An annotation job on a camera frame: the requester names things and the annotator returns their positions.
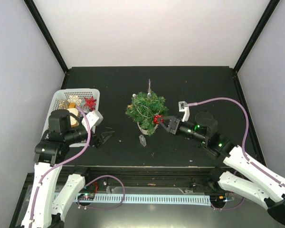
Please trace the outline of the silver red star ornament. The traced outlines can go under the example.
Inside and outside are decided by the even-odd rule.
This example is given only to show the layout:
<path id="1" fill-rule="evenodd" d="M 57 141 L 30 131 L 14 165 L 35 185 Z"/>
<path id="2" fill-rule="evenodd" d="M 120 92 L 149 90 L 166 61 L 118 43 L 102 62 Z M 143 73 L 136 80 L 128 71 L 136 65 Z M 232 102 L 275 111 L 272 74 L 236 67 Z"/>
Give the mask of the silver red star ornament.
<path id="1" fill-rule="evenodd" d="M 148 90 L 147 90 L 147 97 L 151 97 L 152 90 L 151 90 L 151 80 L 148 80 Z"/>

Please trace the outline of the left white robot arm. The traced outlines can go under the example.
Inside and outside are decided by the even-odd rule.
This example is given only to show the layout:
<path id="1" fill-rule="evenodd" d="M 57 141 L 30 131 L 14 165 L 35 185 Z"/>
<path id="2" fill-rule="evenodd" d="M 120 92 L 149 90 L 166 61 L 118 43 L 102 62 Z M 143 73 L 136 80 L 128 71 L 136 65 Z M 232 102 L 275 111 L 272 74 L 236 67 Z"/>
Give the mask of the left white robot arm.
<path id="1" fill-rule="evenodd" d="M 85 113 L 76 108 L 83 119 L 68 110 L 54 110 L 48 117 L 48 128 L 35 147 L 34 181 L 22 228 L 62 228 L 66 215 L 81 189 L 92 186 L 88 168 L 76 168 L 58 194 L 54 196 L 63 165 L 78 158 L 90 145 L 100 140 L 92 137 L 92 128 L 103 116 L 94 110 Z"/>

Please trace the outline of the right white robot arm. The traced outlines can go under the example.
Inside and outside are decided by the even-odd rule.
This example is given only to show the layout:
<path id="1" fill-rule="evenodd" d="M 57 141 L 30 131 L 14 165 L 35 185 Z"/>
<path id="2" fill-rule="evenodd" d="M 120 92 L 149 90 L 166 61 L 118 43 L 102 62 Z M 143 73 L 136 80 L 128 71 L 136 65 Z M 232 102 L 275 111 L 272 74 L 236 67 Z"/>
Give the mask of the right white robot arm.
<path id="1" fill-rule="evenodd" d="M 156 121 L 168 133 L 193 139 L 214 159 L 243 175 L 237 177 L 217 167 L 206 180 L 209 190 L 223 189 L 239 194 L 263 207 L 285 226 L 285 178 L 250 155 L 244 155 L 242 147 L 218 132 L 218 122 L 210 113 L 196 114 L 193 123 L 176 116 L 158 116 Z"/>

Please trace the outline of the small green christmas tree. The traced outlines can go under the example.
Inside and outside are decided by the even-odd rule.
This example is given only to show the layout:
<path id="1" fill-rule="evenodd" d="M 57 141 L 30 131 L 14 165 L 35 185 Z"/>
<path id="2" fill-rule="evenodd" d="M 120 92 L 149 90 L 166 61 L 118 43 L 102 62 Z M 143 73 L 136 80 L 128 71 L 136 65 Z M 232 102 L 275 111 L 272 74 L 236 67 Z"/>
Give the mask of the small green christmas tree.
<path id="1" fill-rule="evenodd" d="M 131 118 L 142 130 L 142 134 L 151 136 L 155 133 L 158 124 L 154 124 L 155 115 L 167 115 L 168 107 L 165 105 L 166 99 L 158 96 L 152 91 L 151 97 L 147 97 L 147 93 L 139 92 L 132 95 L 132 109 L 126 108 L 125 114 Z"/>

